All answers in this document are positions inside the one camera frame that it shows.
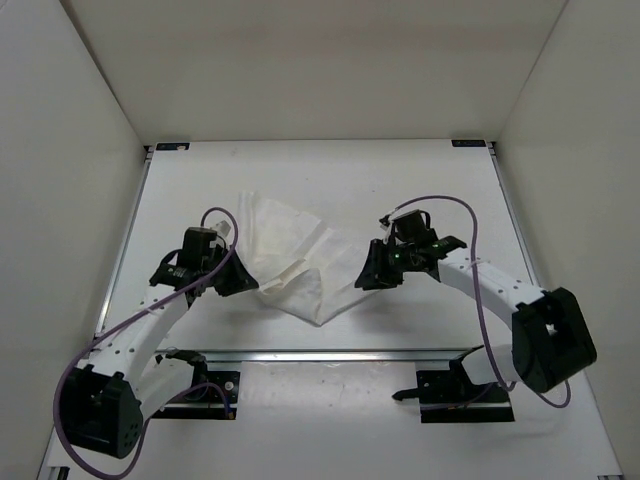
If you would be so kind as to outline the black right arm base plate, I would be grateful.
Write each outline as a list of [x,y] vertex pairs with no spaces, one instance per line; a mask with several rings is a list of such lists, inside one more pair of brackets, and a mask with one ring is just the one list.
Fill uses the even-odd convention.
[[462,360],[475,347],[447,362],[446,368],[416,371],[416,386],[392,395],[396,402],[417,400],[423,424],[510,423],[515,421],[509,394],[497,383],[474,385]]

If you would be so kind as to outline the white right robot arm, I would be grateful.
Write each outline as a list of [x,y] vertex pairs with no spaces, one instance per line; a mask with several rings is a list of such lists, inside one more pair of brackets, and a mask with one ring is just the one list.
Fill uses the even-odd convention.
[[520,382],[542,394],[595,363],[597,351],[573,293],[515,279],[472,258],[464,242],[447,236],[431,244],[374,239],[355,286],[395,288],[408,272],[420,272],[452,287],[489,310],[511,331],[506,345],[464,354],[448,376],[449,391],[471,400],[484,384]]

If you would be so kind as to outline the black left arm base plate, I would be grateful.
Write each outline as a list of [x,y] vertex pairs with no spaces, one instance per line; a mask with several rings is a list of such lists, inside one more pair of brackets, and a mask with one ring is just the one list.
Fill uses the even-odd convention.
[[221,421],[236,418],[241,380],[238,367],[209,362],[204,354],[193,350],[171,349],[156,356],[158,364],[164,360],[188,364],[191,386],[199,389],[175,397],[154,418]]

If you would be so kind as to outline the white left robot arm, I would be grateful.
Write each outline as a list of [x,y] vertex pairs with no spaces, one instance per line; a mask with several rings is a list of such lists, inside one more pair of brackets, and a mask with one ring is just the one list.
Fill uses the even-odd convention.
[[207,289],[227,297],[257,288],[236,252],[216,245],[192,265],[175,250],[151,276],[136,322],[108,337],[105,346],[64,380],[59,432],[77,447],[122,459],[136,445],[145,422],[180,392],[197,398],[209,373],[174,353],[155,352],[173,325]]

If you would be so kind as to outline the white pleated skirt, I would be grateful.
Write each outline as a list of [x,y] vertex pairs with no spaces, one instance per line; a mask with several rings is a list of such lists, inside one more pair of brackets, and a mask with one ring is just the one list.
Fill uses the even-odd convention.
[[239,194],[238,255],[267,306],[322,326],[373,296],[355,287],[367,257],[359,236],[257,192]]

